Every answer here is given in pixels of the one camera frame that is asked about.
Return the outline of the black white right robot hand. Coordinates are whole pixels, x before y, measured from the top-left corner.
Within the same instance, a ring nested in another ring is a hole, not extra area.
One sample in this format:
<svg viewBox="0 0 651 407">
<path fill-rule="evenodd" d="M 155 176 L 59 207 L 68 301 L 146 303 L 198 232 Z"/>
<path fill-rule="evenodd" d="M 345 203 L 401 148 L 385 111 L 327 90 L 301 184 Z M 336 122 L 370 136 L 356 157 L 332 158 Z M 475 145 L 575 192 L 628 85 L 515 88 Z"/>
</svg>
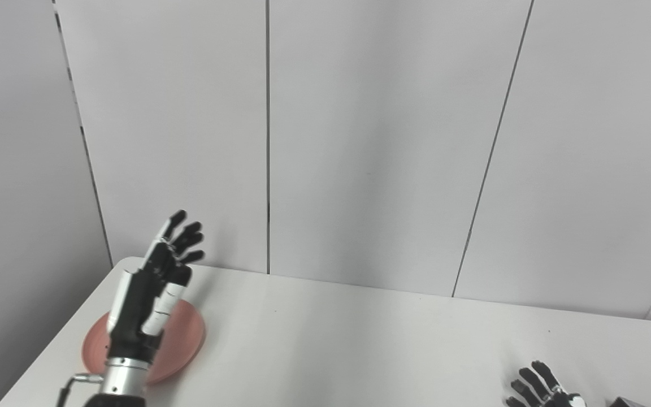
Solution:
<svg viewBox="0 0 651 407">
<path fill-rule="evenodd" d="M 542 361 L 532 361 L 518 371 L 519 378 L 510 382 L 515 396 L 504 399 L 506 406 L 586 406 L 578 392 L 567 392 L 550 367 Z"/>
</svg>

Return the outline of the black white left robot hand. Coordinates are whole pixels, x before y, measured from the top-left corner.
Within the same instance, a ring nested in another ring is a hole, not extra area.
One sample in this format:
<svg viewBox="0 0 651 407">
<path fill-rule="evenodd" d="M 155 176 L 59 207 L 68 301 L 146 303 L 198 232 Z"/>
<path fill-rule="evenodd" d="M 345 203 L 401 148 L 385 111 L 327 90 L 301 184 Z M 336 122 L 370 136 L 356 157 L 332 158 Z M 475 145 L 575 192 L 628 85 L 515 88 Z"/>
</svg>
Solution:
<svg viewBox="0 0 651 407">
<path fill-rule="evenodd" d="M 176 231 L 187 217 L 185 210 L 168 217 L 141 264 L 121 274 L 107 319 L 107 359 L 153 364 L 165 324 L 191 281 L 190 264 L 205 256 L 192 249 L 202 241 L 201 222 Z"/>
</svg>

